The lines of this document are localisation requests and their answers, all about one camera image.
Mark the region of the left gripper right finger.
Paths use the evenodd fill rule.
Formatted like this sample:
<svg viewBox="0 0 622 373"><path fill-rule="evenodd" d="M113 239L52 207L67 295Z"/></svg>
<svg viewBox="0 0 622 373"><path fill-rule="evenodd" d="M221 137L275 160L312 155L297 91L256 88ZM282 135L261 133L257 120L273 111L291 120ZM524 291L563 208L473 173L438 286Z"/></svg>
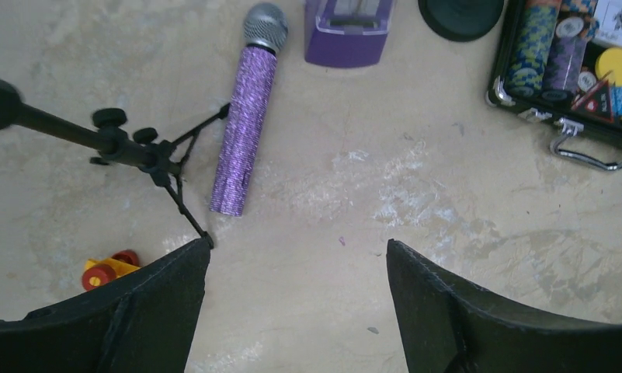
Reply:
<svg viewBox="0 0 622 373"><path fill-rule="evenodd" d="M515 302L395 239L386 264L410 372L622 372L622 324Z"/></svg>

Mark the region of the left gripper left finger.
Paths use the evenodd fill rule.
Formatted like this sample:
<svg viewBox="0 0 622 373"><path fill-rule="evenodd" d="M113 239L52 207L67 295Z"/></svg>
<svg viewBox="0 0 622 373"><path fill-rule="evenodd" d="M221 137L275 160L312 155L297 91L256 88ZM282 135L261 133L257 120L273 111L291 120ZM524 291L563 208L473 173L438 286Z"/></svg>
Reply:
<svg viewBox="0 0 622 373"><path fill-rule="evenodd" d="M0 320L0 372L182 372L211 248L195 239L95 290Z"/></svg>

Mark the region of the black tripod shock-mount stand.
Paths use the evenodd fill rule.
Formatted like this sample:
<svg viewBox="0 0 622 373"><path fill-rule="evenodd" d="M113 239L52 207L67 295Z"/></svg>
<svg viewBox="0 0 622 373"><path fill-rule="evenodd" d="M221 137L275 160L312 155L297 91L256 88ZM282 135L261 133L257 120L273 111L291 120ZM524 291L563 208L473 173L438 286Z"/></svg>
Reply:
<svg viewBox="0 0 622 373"><path fill-rule="evenodd" d="M223 105L217 113L196 125L174 141L157 142L158 132L153 127L141 128L131 136L121 126L127 115L120 108L104 108L92 114L94 131L56 117L23 102L19 90L0 79L0 131L12 126L28 128L60 138L98 152L89 162L99 166L122 164L147 173L155 186L167 191L179 213L193 226L200 238L213 249L214 241L193 217L183 201L183 171L200 132L217 120L228 116L230 105Z"/></svg>

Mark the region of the black round-base stand front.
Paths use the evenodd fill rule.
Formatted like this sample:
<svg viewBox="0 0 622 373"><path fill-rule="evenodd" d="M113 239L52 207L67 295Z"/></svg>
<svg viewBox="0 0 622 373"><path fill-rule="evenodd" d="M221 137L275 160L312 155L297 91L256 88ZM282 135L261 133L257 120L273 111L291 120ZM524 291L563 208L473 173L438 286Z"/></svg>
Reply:
<svg viewBox="0 0 622 373"><path fill-rule="evenodd" d="M499 21L504 0L418 0L420 14L440 37L454 42L477 40Z"/></svg>

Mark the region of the purple glitter microphone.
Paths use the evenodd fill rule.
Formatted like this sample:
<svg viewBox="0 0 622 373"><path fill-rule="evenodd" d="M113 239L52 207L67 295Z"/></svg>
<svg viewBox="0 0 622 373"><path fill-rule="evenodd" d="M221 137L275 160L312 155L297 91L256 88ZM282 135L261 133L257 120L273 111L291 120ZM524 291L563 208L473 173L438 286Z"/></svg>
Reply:
<svg viewBox="0 0 622 373"><path fill-rule="evenodd" d="M260 2L243 22L242 49L226 118L209 209L242 215L277 67L288 35L283 11Z"/></svg>

